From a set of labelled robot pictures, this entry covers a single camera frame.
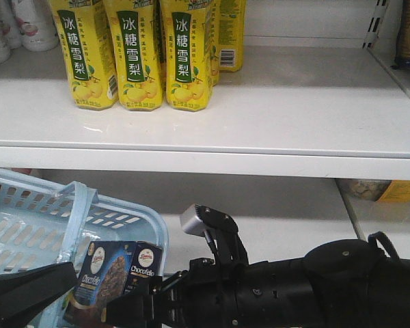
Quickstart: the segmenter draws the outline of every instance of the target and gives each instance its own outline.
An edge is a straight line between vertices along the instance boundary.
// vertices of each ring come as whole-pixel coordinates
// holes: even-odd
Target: yellow juice carton
[[[50,0],[70,91],[77,106],[105,109],[118,99],[105,7],[101,0]]]
[[[129,110],[161,106],[163,88],[154,40],[155,0],[105,0],[117,65],[120,103]]]
[[[243,65],[246,0],[220,0],[220,70],[235,72]]]
[[[156,10],[154,11],[155,17],[155,34],[154,40],[156,42],[156,48],[158,49],[158,56],[159,56],[159,67],[161,73],[161,83],[163,85],[163,92],[165,90],[165,71],[167,69],[167,58],[165,54],[165,32],[164,32],[164,22],[163,22],[163,13],[161,12],[161,4],[160,0],[156,0],[155,3]]]
[[[213,85],[218,84],[220,79],[220,0],[213,0],[213,10],[211,12],[211,78]]]
[[[212,0],[161,0],[167,49],[168,103],[199,111],[213,90],[210,62]]]

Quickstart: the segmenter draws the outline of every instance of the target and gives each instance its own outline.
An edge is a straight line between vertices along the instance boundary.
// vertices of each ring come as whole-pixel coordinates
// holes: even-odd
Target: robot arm
[[[108,303],[103,321],[131,328],[410,328],[410,260],[381,232],[368,242],[327,243],[303,258],[249,264],[229,215],[194,205],[181,224],[206,238],[214,259],[192,260],[165,281],[145,279]]]

